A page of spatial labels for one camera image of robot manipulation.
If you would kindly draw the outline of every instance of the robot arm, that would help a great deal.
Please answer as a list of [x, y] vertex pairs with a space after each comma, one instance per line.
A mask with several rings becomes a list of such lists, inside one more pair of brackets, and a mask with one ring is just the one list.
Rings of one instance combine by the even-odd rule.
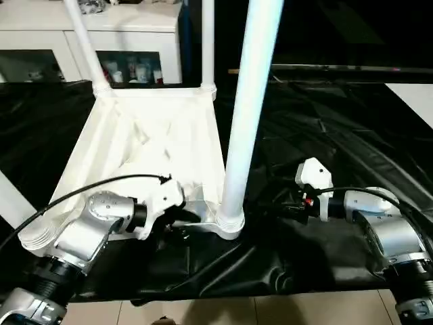
[[[296, 183], [306, 190], [332, 187], [331, 173], [316, 159], [302, 163]], [[385, 194], [393, 201], [397, 197], [384, 188], [367, 188]], [[360, 225], [372, 251], [382, 260], [383, 275], [396, 299], [396, 311], [402, 324], [433, 323], [433, 263], [419, 234], [402, 216], [400, 210], [377, 195], [348, 190], [343, 199], [333, 193], [307, 198], [302, 205], [306, 212], [327, 221], [328, 214], [345, 218]]]
[[183, 203], [181, 187], [172, 179], [143, 204], [112, 192], [91, 195], [80, 216], [60, 232], [39, 261], [26, 287], [15, 288], [2, 304], [0, 324], [60, 324], [110, 234], [129, 232], [145, 240], [166, 209]]

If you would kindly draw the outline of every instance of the glass cabinet door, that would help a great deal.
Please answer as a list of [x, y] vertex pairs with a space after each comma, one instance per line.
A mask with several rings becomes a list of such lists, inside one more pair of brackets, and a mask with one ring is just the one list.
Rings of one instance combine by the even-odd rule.
[[0, 81], [4, 83], [59, 83], [65, 81], [50, 49], [0, 50]]
[[164, 83], [158, 52], [97, 51], [97, 56], [107, 81], [113, 87]]

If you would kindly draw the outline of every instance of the white pvc pipe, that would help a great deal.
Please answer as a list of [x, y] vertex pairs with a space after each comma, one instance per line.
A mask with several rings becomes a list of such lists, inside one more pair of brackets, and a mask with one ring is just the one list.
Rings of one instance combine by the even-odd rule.
[[89, 33], [84, 25], [83, 15], [81, 14], [77, 0], [64, 0], [64, 3], [74, 25], [75, 33], [78, 37], [78, 42], [80, 43], [83, 55], [89, 65], [93, 93], [95, 96], [111, 96], [112, 89], [104, 76], [101, 64], [99, 63], [99, 58], [90, 42]]
[[[16, 229], [36, 212], [35, 208], [16, 189], [0, 171], [0, 215]], [[37, 219], [25, 227], [19, 234], [24, 248], [41, 255], [38, 250], [49, 244], [55, 235], [55, 228], [50, 220]]]
[[217, 91], [214, 81], [215, 0], [202, 1], [202, 84], [201, 88]]
[[217, 213], [222, 228], [236, 228], [244, 219], [242, 203], [283, 3], [250, 0], [248, 6], [223, 201]]

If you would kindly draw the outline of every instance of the black table surface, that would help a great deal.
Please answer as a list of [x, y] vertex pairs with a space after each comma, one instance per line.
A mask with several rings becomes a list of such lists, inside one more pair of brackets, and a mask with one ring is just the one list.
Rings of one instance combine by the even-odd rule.
[[[235, 87], [214, 102], [226, 157]], [[94, 103], [89, 82], [0, 88], [0, 170], [36, 207], [47, 204]], [[214, 234], [155, 233], [110, 242], [74, 301], [197, 299], [385, 288], [357, 225], [308, 225], [283, 204], [298, 163], [312, 156], [336, 186], [382, 186], [429, 214], [433, 130], [383, 84], [269, 85], [254, 149], [246, 226], [233, 241]], [[2, 220], [0, 236], [10, 227]], [[4, 296], [37, 258], [16, 240], [0, 252]]]

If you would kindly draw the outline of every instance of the floor tile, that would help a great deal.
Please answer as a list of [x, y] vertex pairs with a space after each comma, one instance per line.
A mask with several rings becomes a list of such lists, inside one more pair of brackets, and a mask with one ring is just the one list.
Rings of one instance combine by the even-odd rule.
[[118, 325], [150, 325], [163, 316], [181, 325], [256, 325], [253, 298], [152, 301], [142, 307], [124, 301]]
[[258, 325], [392, 325], [377, 290], [257, 297]]
[[121, 303], [70, 303], [62, 325], [116, 325]]
[[395, 299], [391, 291], [379, 290], [379, 294], [384, 302], [385, 308], [388, 311], [388, 315], [394, 325], [401, 325], [400, 318], [398, 318], [397, 312], [395, 310]]

